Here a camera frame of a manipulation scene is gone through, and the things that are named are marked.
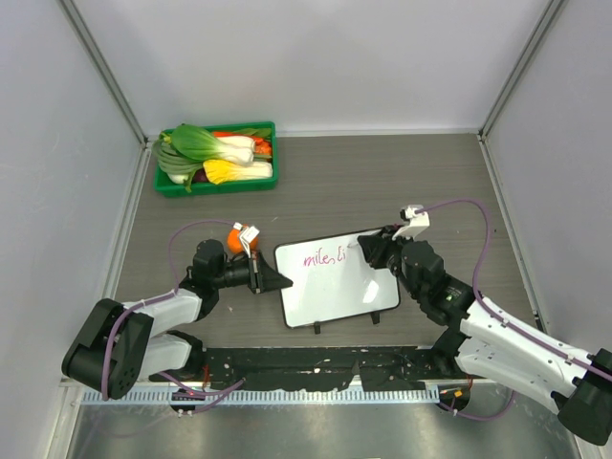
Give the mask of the small white whiteboard black frame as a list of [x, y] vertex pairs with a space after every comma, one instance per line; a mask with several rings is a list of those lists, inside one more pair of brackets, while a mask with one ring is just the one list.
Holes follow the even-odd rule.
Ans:
[[280, 291], [285, 324], [292, 328], [370, 315], [397, 308], [400, 286], [387, 270], [374, 270], [365, 262], [358, 242], [366, 229], [281, 244], [273, 251], [276, 269], [293, 281]]

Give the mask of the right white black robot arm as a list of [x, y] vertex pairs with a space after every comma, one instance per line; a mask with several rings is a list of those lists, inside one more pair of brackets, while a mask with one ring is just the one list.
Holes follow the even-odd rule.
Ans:
[[387, 269], [428, 319], [445, 331], [431, 363], [445, 378], [460, 371], [502, 384], [555, 414], [585, 442], [611, 436], [611, 353], [565, 343], [504, 311], [475, 286], [450, 275], [426, 241], [385, 227], [358, 239], [365, 262]]

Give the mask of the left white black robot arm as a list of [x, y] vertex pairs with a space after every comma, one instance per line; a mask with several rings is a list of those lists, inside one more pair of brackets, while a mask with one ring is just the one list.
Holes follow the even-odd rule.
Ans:
[[137, 381], [160, 372], [194, 381], [203, 372], [204, 346], [177, 326], [207, 317], [223, 289], [245, 286], [263, 294], [292, 284], [258, 251], [229, 257], [220, 241], [205, 240], [176, 289], [135, 302], [99, 300], [66, 352], [61, 372], [104, 400], [118, 400]]

